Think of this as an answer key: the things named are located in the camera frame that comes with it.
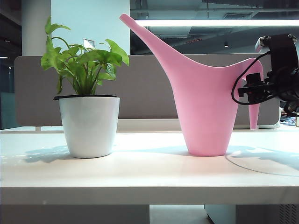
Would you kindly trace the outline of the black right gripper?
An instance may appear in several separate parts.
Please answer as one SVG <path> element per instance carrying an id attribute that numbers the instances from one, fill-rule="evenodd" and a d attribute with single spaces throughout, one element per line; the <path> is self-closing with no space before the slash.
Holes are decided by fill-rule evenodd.
<path id="1" fill-rule="evenodd" d="M 251 73 L 246 76 L 246 85 L 238 89 L 239 97 L 246 93 L 249 103 L 258 103 L 262 100 L 280 98 L 282 101 L 299 100 L 299 68 L 294 66 L 271 64 L 271 71 L 267 73 L 268 85 L 261 84 L 261 73 Z"/>

